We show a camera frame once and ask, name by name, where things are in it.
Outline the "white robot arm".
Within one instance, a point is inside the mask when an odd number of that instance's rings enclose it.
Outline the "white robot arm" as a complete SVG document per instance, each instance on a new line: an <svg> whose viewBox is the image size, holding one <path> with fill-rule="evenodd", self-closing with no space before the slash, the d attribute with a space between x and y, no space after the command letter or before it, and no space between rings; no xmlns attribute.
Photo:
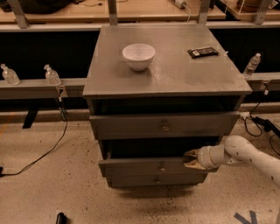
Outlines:
<svg viewBox="0 0 280 224"><path fill-rule="evenodd" d="M251 165L280 186L280 159L258 150L242 136L228 136L223 144L202 146L184 153L183 166L210 171L225 166Z"/></svg>

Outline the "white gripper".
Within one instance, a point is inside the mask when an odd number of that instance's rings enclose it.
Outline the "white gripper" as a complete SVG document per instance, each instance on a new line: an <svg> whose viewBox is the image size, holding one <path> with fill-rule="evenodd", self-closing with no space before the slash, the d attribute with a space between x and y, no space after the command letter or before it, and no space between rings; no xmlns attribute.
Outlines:
<svg viewBox="0 0 280 224"><path fill-rule="evenodd" d="M217 165L212 161L210 156L210 146L204 146L200 149L189 150L184 153L185 157L197 158L191 162L184 162L183 165L187 168L192 168L196 170L211 170L217 167Z"/></svg>

